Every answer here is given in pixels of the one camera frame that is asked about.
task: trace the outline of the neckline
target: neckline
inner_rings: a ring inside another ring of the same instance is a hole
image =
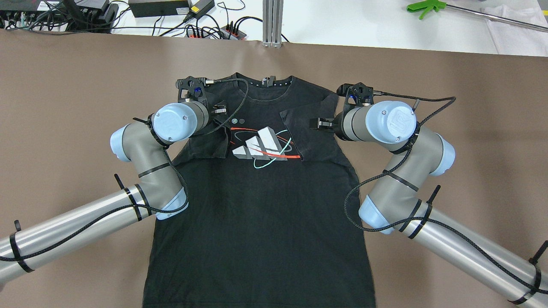
[[[287,89],[285,90],[285,92],[283,92],[280,96],[278,96],[276,98],[273,98],[273,99],[270,99],[270,100],[259,100],[259,99],[256,99],[256,98],[254,98],[254,97],[252,97],[251,95],[248,94],[247,101],[258,104],[258,105],[273,105],[273,104],[276,104],[276,103],[284,100],[293,91],[293,88],[295,87],[294,83],[298,80],[298,78],[291,75],[291,76],[289,76],[289,77],[287,77],[283,80],[274,81],[274,84],[271,88],[262,88],[260,86],[261,81],[249,78],[249,77],[244,76],[244,75],[242,75],[238,72],[234,73],[229,78],[242,78],[242,79],[245,79],[245,80],[248,81],[250,89],[252,87],[254,87],[254,88],[260,89],[261,91],[268,91],[269,89],[274,89],[276,87],[285,87],[285,86],[287,86]],[[237,91],[239,96],[243,97],[246,94],[245,91],[244,91],[245,86],[244,85],[242,85],[242,87],[239,86],[242,83],[232,82],[231,84],[232,84],[233,89],[235,91]]]

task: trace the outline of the logo on shirt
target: logo on shirt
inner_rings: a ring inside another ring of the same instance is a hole
[[[232,150],[232,154],[240,159],[253,159],[256,169],[264,168],[274,161],[300,158],[299,155],[288,155],[294,150],[294,143],[287,130],[278,133],[270,127],[260,130],[232,127],[231,130],[236,140],[245,143]]]

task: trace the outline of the metal rod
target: metal rod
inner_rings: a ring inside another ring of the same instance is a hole
[[[462,12],[462,13],[467,13],[467,14],[472,14],[472,15],[475,15],[475,16],[487,18],[491,21],[498,21],[498,22],[502,22],[502,23],[505,23],[505,24],[518,26],[518,27],[522,27],[522,28],[526,28],[526,29],[531,29],[531,30],[536,30],[536,31],[541,31],[541,32],[548,32],[547,27],[542,27],[542,26],[539,26],[539,25],[529,24],[529,23],[523,22],[523,21],[518,21],[518,20],[509,19],[509,18],[505,18],[505,17],[500,17],[500,16],[496,16],[496,15],[491,15],[491,14],[487,14],[487,13],[481,13],[481,12],[470,10],[470,9],[456,7],[456,6],[450,5],[450,4],[447,4],[446,7],[450,8],[450,9],[457,10],[457,11]]]

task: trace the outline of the black box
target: black box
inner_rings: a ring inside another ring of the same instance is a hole
[[[182,15],[189,12],[188,0],[129,0],[135,17]]]

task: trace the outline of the black velcro strap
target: black velcro strap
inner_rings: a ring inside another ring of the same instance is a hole
[[[430,217],[430,213],[432,213],[432,205],[430,203],[428,204],[428,208],[426,209],[426,213],[424,214],[423,219],[420,221],[419,225],[415,228],[415,231],[411,233],[410,236],[408,236],[410,239],[414,239],[417,234],[419,234],[420,230],[423,229],[424,224],[428,220],[428,217]]]
[[[133,204],[133,209],[135,211],[135,215],[137,215],[137,221],[141,221],[142,220],[141,211],[139,211],[139,207],[137,206],[137,202],[135,201],[135,198],[133,197],[132,192],[130,192],[129,188],[127,188],[127,187],[124,187],[124,191],[128,195],[129,200]]]
[[[141,186],[139,184],[135,184],[135,187],[137,187],[139,194],[141,194],[141,198],[143,202],[145,202],[145,205],[149,207],[150,206],[149,201],[146,198],[144,191],[141,189]],[[150,208],[147,208],[146,210],[149,212],[149,216],[152,215],[152,211],[150,210]]]
[[[529,290],[529,292],[525,293],[524,296],[522,296],[520,299],[509,301],[514,305],[519,305],[525,303],[528,299],[533,297],[535,295],[536,291],[540,288],[540,281],[542,280],[542,274],[540,272],[540,269],[535,265],[535,282],[534,282],[534,288]]]
[[[400,178],[399,176],[397,176],[396,174],[392,173],[392,172],[388,172],[388,170],[383,170],[383,173],[386,173],[387,175],[389,175],[391,178],[395,179],[396,181],[402,183],[403,185],[409,187],[410,189],[414,190],[414,191],[419,191],[419,188],[416,187],[415,185],[409,183],[408,181],[406,181],[405,179],[402,179]]]
[[[13,257],[15,258],[15,260],[17,260],[17,263],[19,264],[19,266],[21,266],[23,270],[25,270],[25,272],[34,272],[34,270],[27,265],[25,260],[21,258],[19,247],[17,246],[17,243],[15,241],[15,233],[12,233],[12,235],[9,236],[9,244],[12,246]]]
[[[413,210],[411,211],[411,214],[409,215],[408,218],[411,218],[411,217],[415,217],[415,214],[416,214],[416,211],[419,210],[420,208],[420,205],[423,201],[421,199],[418,199],[416,204],[415,204],[415,207],[413,208]],[[405,224],[402,225],[401,228],[399,228],[399,231],[400,232],[403,232],[403,230],[405,230],[407,228],[407,226],[409,225],[411,221],[407,221]]]
[[[160,170],[160,169],[162,169],[162,168],[165,168],[165,167],[167,167],[167,166],[169,166],[169,163],[165,163],[165,164],[162,164],[162,165],[160,165],[160,166],[156,166],[156,167],[154,167],[154,168],[152,168],[152,169],[149,169],[149,170],[147,170],[147,171],[145,171],[145,172],[139,173],[138,177],[139,177],[139,178],[142,178],[143,176],[145,176],[145,175],[147,175],[147,174],[151,174],[151,173],[153,173],[154,171],[158,171],[158,170]]]
[[[149,127],[150,133],[152,134],[152,136],[154,137],[156,142],[158,142],[161,146],[163,146],[164,149],[169,148],[169,145],[164,143],[164,141],[162,141],[160,139],[160,137],[158,137],[158,135],[154,131],[154,128],[152,127],[152,114],[149,115],[149,118],[148,118],[148,121],[146,122],[146,125]]]
[[[406,144],[404,144],[402,147],[400,147],[399,149],[397,149],[395,151],[390,151],[390,153],[392,153],[394,155],[398,155],[398,154],[401,154],[401,153],[411,149],[413,147],[413,145],[415,144],[416,139],[419,137],[419,132],[420,132],[420,124],[419,124],[419,122],[417,122],[415,132],[413,132],[413,135],[411,135],[411,137],[409,139],[407,139]]]

